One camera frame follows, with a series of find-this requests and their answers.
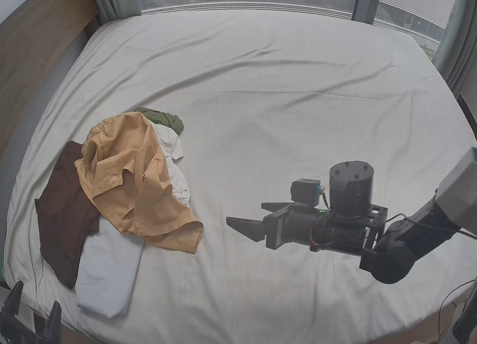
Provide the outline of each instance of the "white folded garment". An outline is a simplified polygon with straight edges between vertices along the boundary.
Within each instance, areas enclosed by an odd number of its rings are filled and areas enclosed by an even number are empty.
[[[174,196],[189,207],[189,188],[172,161],[184,156],[179,136],[171,128],[151,123],[167,162]],[[144,240],[119,232],[103,216],[99,232],[86,238],[76,279],[76,304],[84,310],[111,318],[127,313]]]

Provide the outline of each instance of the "olive green cloth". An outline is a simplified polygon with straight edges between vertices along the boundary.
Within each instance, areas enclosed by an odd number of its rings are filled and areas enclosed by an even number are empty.
[[[177,115],[167,114],[165,112],[143,107],[136,108],[134,112],[142,113],[147,120],[152,121],[154,124],[168,126],[177,134],[180,134],[184,129],[184,124],[182,124],[182,120],[179,119],[179,116]]]

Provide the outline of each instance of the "fitted sheet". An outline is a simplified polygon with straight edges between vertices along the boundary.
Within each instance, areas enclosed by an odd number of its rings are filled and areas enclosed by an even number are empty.
[[[145,244],[126,317],[76,306],[40,255],[34,198],[68,140],[138,106],[177,114],[177,162],[204,224],[195,255]],[[108,23],[56,91],[9,205],[5,275],[27,305],[109,343],[365,343],[417,324],[475,277],[477,249],[454,236],[393,285],[359,258],[277,251],[226,226],[289,201],[302,177],[375,169],[373,203],[412,214],[476,141],[455,99],[408,35],[318,15],[259,10],[157,14]]]

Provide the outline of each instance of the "headboard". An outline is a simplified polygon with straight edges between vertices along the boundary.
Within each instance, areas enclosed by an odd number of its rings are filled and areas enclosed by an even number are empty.
[[[0,24],[0,158],[28,99],[76,36],[97,28],[96,14],[94,0],[27,0]]]

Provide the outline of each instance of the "wooden headboard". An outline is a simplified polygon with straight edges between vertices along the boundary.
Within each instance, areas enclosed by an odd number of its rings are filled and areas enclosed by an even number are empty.
[[[94,0],[27,0],[0,24],[0,158],[28,99],[96,14]]]

